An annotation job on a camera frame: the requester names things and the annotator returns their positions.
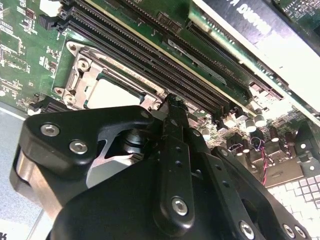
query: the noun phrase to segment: electrolytic capacitor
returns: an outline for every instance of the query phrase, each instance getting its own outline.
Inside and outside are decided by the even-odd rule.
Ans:
[[[249,141],[247,139],[242,140],[242,152],[247,154],[250,152]]]
[[[279,141],[278,131],[275,127],[269,128],[269,134],[270,134],[271,142],[276,143]]]
[[[257,129],[255,121],[251,118],[248,118],[245,121],[245,128],[248,133],[253,133]]]
[[[240,146],[238,147],[236,150],[235,150],[235,153],[237,156],[242,156],[244,153],[243,153],[243,147]]]
[[[288,146],[294,146],[294,145],[296,145],[295,139],[294,139],[294,135],[292,134],[292,132],[287,131],[287,132],[284,134],[284,137],[285,137],[286,144],[287,144]]]
[[[254,122],[257,128],[262,128],[267,125],[267,122],[262,114],[257,114],[254,117]]]

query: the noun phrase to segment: green circuit board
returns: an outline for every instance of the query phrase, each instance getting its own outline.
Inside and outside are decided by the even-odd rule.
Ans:
[[[320,26],[320,0],[274,0],[307,33]]]

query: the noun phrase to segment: white grid surface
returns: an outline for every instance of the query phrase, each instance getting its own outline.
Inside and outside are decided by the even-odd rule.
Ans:
[[[268,189],[309,232],[320,240],[320,175]]]

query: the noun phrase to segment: white label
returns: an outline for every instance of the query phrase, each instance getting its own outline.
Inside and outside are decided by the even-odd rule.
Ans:
[[[0,2],[0,20],[4,19],[4,5]]]
[[[21,14],[23,14],[23,15],[26,15],[26,10],[22,9],[22,8],[19,7],[19,6],[16,6],[16,10],[17,10],[19,13],[21,13]]]
[[[3,25],[0,25],[0,30],[1,31],[4,31],[5,33],[9,34],[9,35],[13,35],[14,32],[12,30],[10,30],[9,28],[3,26]]]
[[[24,224],[0,219],[0,240],[27,239],[29,232],[29,227]]]
[[[237,6],[240,0],[226,0],[232,6]],[[250,24],[252,24],[261,34],[267,35],[272,30],[271,26],[255,13],[248,4],[240,5],[236,11],[243,16]]]

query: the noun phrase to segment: capacitor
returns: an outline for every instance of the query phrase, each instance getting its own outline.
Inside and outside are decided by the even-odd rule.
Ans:
[[[265,127],[267,125],[267,122],[264,118],[264,116],[262,114],[257,114],[255,117],[254,117],[254,122],[255,122],[255,126],[257,128],[262,128],[262,127]]]
[[[279,141],[278,131],[275,127],[269,128],[269,134],[270,134],[271,142],[276,143]]]
[[[235,150],[235,153],[237,156],[242,156],[244,153],[243,153],[243,147],[240,146],[238,147],[236,150]]]
[[[204,129],[202,129],[202,130],[201,130],[201,134],[202,134],[202,136],[203,136],[203,138],[204,138],[204,140],[205,140],[206,142],[210,140],[210,138],[211,138],[211,131],[210,131],[209,128],[204,128]]]
[[[253,133],[257,129],[255,121],[251,118],[248,118],[245,121],[245,129],[248,133]]]
[[[249,141],[247,139],[243,139],[242,140],[242,152],[244,154],[247,154],[250,152],[250,149],[249,149]]]
[[[295,139],[294,139],[294,135],[292,134],[292,132],[287,131],[287,132],[284,134],[284,137],[285,137],[286,144],[287,144],[288,146],[294,146],[294,145],[296,145]]]

